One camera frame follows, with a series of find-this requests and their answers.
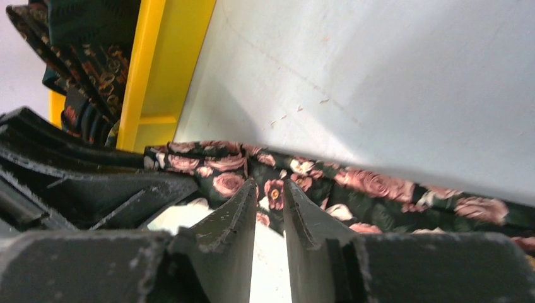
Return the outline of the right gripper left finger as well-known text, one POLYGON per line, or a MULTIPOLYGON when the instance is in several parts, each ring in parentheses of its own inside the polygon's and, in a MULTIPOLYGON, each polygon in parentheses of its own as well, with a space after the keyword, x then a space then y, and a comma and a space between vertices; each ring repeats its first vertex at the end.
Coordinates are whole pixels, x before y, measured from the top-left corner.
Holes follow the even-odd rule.
POLYGON ((1 243, 2 302, 248 302, 256 225, 249 179, 176 234, 33 231, 1 243))

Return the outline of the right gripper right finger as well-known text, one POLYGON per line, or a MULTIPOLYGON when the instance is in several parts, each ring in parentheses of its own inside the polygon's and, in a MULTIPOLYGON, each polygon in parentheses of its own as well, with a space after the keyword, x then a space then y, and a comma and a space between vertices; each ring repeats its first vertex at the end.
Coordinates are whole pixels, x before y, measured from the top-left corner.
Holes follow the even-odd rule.
POLYGON ((498 233, 361 234, 284 183, 293 302, 533 302, 526 254, 498 233))

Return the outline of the pink rose floral tie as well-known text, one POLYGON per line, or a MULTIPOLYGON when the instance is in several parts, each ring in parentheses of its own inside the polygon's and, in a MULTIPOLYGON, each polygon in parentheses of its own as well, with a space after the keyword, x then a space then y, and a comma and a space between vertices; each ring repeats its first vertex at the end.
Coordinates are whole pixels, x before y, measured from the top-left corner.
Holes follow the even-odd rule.
POLYGON ((293 181, 330 216, 359 233, 498 232, 534 255, 534 208, 231 141, 150 146, 148 169, 193 176, 211 209, 248 179, 257 184, 257 220, 279 234, 284 183, 293 181))

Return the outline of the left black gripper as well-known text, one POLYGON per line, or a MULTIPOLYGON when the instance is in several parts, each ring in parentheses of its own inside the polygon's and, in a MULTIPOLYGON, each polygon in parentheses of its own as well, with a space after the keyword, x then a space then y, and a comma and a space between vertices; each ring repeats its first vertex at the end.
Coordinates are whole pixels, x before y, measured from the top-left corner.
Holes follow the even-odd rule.
POLYGON ((1 221, 28 230, 142 229, 194 194, 188 175, 94 147, 27 107, 1 115, 1 221))

